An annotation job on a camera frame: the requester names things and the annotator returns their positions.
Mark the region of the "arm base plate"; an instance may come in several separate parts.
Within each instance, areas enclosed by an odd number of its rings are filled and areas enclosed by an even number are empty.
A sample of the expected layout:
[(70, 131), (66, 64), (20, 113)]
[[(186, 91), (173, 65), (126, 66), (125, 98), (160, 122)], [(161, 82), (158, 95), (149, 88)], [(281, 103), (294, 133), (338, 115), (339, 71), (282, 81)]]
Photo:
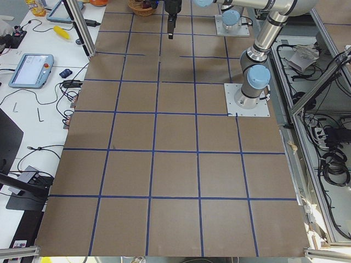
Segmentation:
[(222, 15), (215, 15), (217, 36), (229, 37), (249, 37), (250, 32), (248, 29), (247, 19), (241, 17), (241, 21), (235, 25), (228, 26), (223, 23)]
[(227, 114), (232, 117), (270, 117), (268, 109), (269, 93), (262, 90), (260, 97), (248, 98), (244, 96), (240, 83), (225, 83), (225, 100)]

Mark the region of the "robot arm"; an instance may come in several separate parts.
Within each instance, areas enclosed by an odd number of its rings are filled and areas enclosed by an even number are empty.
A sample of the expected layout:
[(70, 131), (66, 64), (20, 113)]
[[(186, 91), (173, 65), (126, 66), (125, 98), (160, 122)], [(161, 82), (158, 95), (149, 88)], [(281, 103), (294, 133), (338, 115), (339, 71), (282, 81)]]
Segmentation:
[(315, 7), (317, 1), (195, 1), (199, 7), (218, 3), (235, 7), (250, 7), (269, 14), (251, 47), (245, 50), (240, 58), (244, 81), (241, 89), (235, 94), (235, 103), (244, 109), (254, 109), (264, 88), (269, 84), (271, 74), (264, 66), (270, 48), (286, 24), (288, 17), (300, 16)]
[(248, 21), (242, 23), (244, 9), (245, 8), (241, 6), (222, 4), (220, 11), (222, 12), (223, 28), (231, 31), (242, 25), (252, 25), (252, 23)]

